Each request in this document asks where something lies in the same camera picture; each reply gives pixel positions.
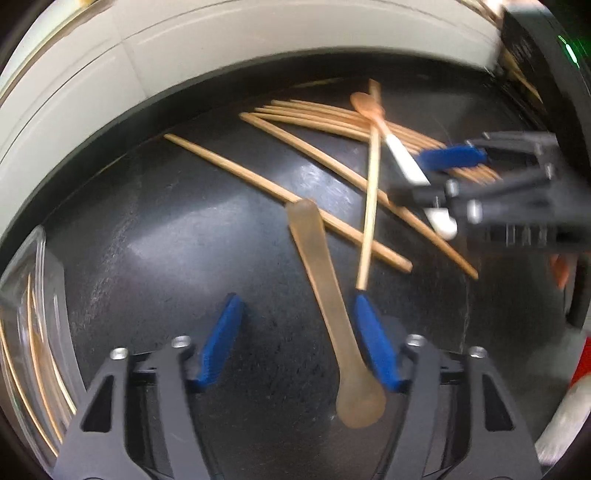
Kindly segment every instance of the white wall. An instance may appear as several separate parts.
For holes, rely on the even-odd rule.
[[[491,66],[498,33],[455,0],[115,0],[55,43],[0,106],[0,238],[76,146],[128,109],[221,67],[379,47]]]

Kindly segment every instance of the spoon handle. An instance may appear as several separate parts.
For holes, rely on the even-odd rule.
[[[400,170],[402,170],[402,174],[410,183],[413,185],[430,185],[421,167],[418,166],[415,159],[396,135],[388,134],[386,136],[386,145],[392,152]]]
[[[404,177],[413,185],[431,185],[421,167],[408,152],[406,147],[392,133],[385,137],[386,145],[392,152]],[[457,234],[457,223],[449,216],[449,211],[443,208],[425,209],[425,213],[433,229],[445,240],[453,239]]]
[[[356,368],[365,368],[330,259],[318,207],[311,200],[304,199],[287,204],[285,209],[291,234],[329,332],[341,376]]]

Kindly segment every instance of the wooden stick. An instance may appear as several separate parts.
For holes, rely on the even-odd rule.
[[[174,134],[165,134],[164,138],[195,153],[195,155],[199,155],[204,160],[207,160],[208,162],[213,163],[214,165],[223,168],[230,173],[233,173],[236,177],[245,180],[251,185],[263,190],[264,192],[267,192],[284,203],[297,202],[301,200],[301,197],[298,197],[295,193],[286,190],[285,188],[271,182],[270,180],[267,180],[264,177],[261,177],[260,175],[257,175],[256,173],[234,163],[233,161],[228,160],[227,158],[223,158],[212,151],[185,140],[184,138],[178,137]],[[355,228],[351,227],[347,223],[344,223],[342,220],[339,220],[337,217],[329,214],[328,212],[325,212],[324,210],[320,210],[320,214],[322,215],[322,219],[324,220],[326,226],[328,226],[333,232],[338,233],[356,245],[361,245],[363,241],[363,234],[359,230],[356,230]],[[387,264],[402,270],[403,272],[408,273],[413,268],[413,264],[410,262],[410,260],[404,258],[402,255],[397,254],[375,240],[372,243],[372,251],[378,258],[384,260]]]
[[[485,183],[493,183],[494,181],[496,181],[496,177],[494,175],[492,175],[489,171],[482,168],[483,166],[484,165],[482,165],[482,163],[480,163],[479,165],[474,167],[473,170],[476,171],[478,173],[478,175],[480,175],[480,178]]]
[[[375,80],[369,81],[369,94],[378,103],[381,103],[380,88],[380,84]],[[358,290],[368,289],[371,242],[374,240],[375,214],[378,206],[379,155],[381,148],[382,142],[379,137],[379,130],[375,125],[371,125],[369,127],[368,182],[367,197],[365,199],[365,220],[363,222],[363,242],[361,243],[357,283],[355,284],[355,288]]]
[[[39,313],[38,313],[39,310],[37,309],[37,302],[35,300],[35,290],[34,289],[33,289],[33,294],[31,295],[31,298],[33,299],[33,310],[35,311],[36,315],[39,316]],[[47,355],[51,359],[51,366],[53,367],[53,372],[56,376],[57,384],[60,387],[61,394],[64,396],[64,399],[66,400],[66,403],[68,404],[68,408],[70,409],[70,411],[73,414],[76,414],[76,405],[74,405],[74,401],[72,400],[72,397],[70,396],[70,393],[68,392],[68,389],[64,383],[64,380],[61,377],[60,370],[57,367],[56,360],[53,358],[53,353],[52,353],[51,349],[47,350]]]
[[[264,118],[274,122],[299,125],[300,127],[313,128],[315,130],[321,130],[330,134],[340,135],[341,137],[348,137],[362,142],[369,142],[369,134],[360,132],[353,128],[338,127],[337,125],[330,125],[324,122],[305,120],[303,118],[294,118],[292,116],[271,115],[269,113],[253,113],[253,115],[257,116],[258,118]]]
[[[277,104],[287,106],[289,108],[300,106],[300,108],[313,109],[312,111],[316,111],[318,113],[325,113],[327,115],[343,115],[345,117],[353,115],[353,118],[363,119],[363,117],[360,114],[353,110],[347,110],[346,108],[340,108],[332,105],[325,105],[323,103],[306,102],[304,100],[291,100],[291,102],[281,102],[279,100],[274,100],[272,103],[274,105]],[[423,135],[422,133],[419,133],[410,128],[403,127],[402,125],[398,125],[388,121],[386,121],[386,124],[389,126],[392,133],[395,134],[397,137],[404,137],[405,135],[409,135],[410,137],[423,142],[425,145],[430,145],[429,148],[445,147],[444,143],[437,141],[434,138]]]
[[[328,116],[323,113],[314,113],[314,112],[307,112],[305,110],[296,110],[293,108],[287,108],[283,106],[265,106],[265,107],[257,107],[255,108],[255,112],[259,113],[270,113],[272,115],[282,115],[282,116],[289,116],[294,118],[303,118],[307,120],[313,120],[317,122],[324,122],[331,125],[337,125],[339,127],[344,128],[353,128],[358,130],[363,134],[367,134],[369,140],[369,122],[363,119],[363,121],[357,120],[345,120],[345,119],[337,119],[333,116]],[[407,149],[411,151],[419,152],[425,148],[432,148],[431,146],[426,146],[418,140],[409,140],[406,137],[401,137],[401,141]]]
[[[485,171],[485,172],[489,173],[489,174],[491,175],[491,177],[493,177],[495,180],[500,180],[500,179],[501,179],[501,176],[500,176],[500,175],[499,175],[497,172],[495,172],[495,171],[494,171],[492,168],[490,168],[489,166],[487,166],[487,165],[484,165],[484,163],[481,163],[481,164],[479,165],[479,167],[480,167],[480,169],[481,169],[481,170],[483,170],[483,171]]]
[[[335,120],[334,118],[329,118],[327,116],[320,116],[320,115],[313,115],[310,113],[302,113],[302,111],[293,110],[291,108],[283,108],[280,106],[276,107],[257,107],[255,108],[255,112],[258,113],[269,113],[270,115],[281,115],[281,116],[291,116],[293,118],[303,118],[304,120],[312,120],[314,122],[324,122],[331,125],[337,125],[338,127],[343,128],[352,128],[353,130],[358,130],[360,133],[368,134],[369,133],[369,124],[365,127],[360,127],[353,123],[343,122],[341,120]]]
[[[475,183],[482,183],[482,181],[476,175],[474,175],[474,173],[470,172],[466,168],[452,168],[452,173],[456,177],[461,177]]]
[[[240,118],[242,118],[245,122],[250,123],[254,127],[260,128],[268,134],[273,135],[273,137],[294,147],[303,154],[308,155],[318,163],[334,171],[337,175],[357,187],[359,190],[367,190],[367,180],[365,180],[365,178],[363,178],[357,172],[351,170],[349,167],[346,167],[339,161],[335,160],[330,155],[324,153],[322,150],[303,141],[301,138],[298,138],[295,135],[292,135],[291,133],[277,127],[276,125],[256,117],[253,113],[241,113]],[[475,280],[478,279],[478,272],[476,269],[410,210],[391,203],[388,199],[388,195],[382,190],[378,190],[378,202],[385,206],[392,213],[400,217],[402,220],[407,222],[422,236],[426,237],[431,243],[433,243],[433,245],[435,245],[451,260],[457,263],[464,272],[466,272]]]
[[[22,388],[21,382],[17,377],[17,372],[14,368],[14,363],[12,362],[12,357],[10,356],[10,351],[8,350],[8,342],[6,340],[6,333],[4,332],[4,325],[2,323],[2,319],[0,319],[0,340],[2,342],[2,353],[4,354],[4,360],[6,360],[6,363],[8,365],[8,371],[10,372],[10,376],[12,377],[12,381],[14,382],[14,385],[17,388],[18,394],[21,397],[22,404],[24,405],[25,410],[27,411],[29,417],[31,417],[31,421],[33,422],[33,425],[35,426],[35,428],[39,432],[39,435],[41,435],[41,438],[45,441],[45,443],[47,444],[47,447],[51,450],[53,455],[57,457],[57,449],[53,445],[53,443],[51,442],[49,437],[47,436],[47,433],[45,433],[45,430],[43,430],[41,423],[39,422],[37,416],[35,415],[33,408],[31,407],[31,404],[29,403],[29,401],[27,399],[27,396],[25,395],[25,392]]]
[[[39,393],[41,394],[41,402],[43,403],[43,407],[47,412],[47,417],[49,418],[49,423],[51,424],[51,428],[53,429],[56,437],[60,443],[63,443],[64,439],[61,434],[61,431],[57,425],[56,419],[53,415],[51,407],[49,406],[49,402],[47,400],[47,392],[45,390],[45,385],[43,383],[43,379],[41,377],[41,368],[39,365],[39,358],[37,353],[37,345],[35,334],[33,332],[33,309],[32,309],[32,302],[31,302],[31,274],[28,277],[27,283],[27,326],[29,330],[29,346],[31,349],[31,359],[33,360],[33,371],[35,373],[35,379],[37,380],[37,385],[39,386]]]
[[[315,113],[316,115],[325,115],[330,116],[333,118],[340,118],[346,122],[360,122],[366,121],[360,114],[355,111],[346,110],[344,108],[337,108],[332,107],[330,105],[322,105],[321,103],[291,103],[291,102],[283,102],[281,100],[273,100],[272,105],[279,108],[289,108],[289,109],[301,109],[303,111],[308,111],[311,113]],[[415,142],[422,146],[422,148],[441,148],[444,147],[444,144],[434,140],[430,137],[427,137],[423,134],[415,132],[406,127],[402,127],[401,125],[394,124],[392,122],[386,122],[396,136],[401,139],[405,139],[407,141]]]

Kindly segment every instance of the red object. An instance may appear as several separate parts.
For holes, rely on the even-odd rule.
[[[591,337],[587,338],[587,342],[581,353],[581,360],[579,360],[579,366],[574,372],[573,379],[570,381],[572,386],[577,380],[581,379],[588,373],[591,373]]]

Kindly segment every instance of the green light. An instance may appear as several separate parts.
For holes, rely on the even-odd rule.
[[[564,43],[564,48],[566,48],[566,51],[569,54],[570,59],[578,67],[579,66],[579,61],[577,60],[577,56],[574,54],[573,47],[571,47],[568,43],[566,43],[566,40],[562,37],[562,35],[559,35],[558,38],[560,39],[560,41],[562,43]]]
[[[573,60],[573,62],[575,62],[577,65],[579,65],[579,62],[577,61],[577,57],[573,52],[573,49],[570,47],[569,44],[566,44],[566,51],[569,52],[570,58]]]

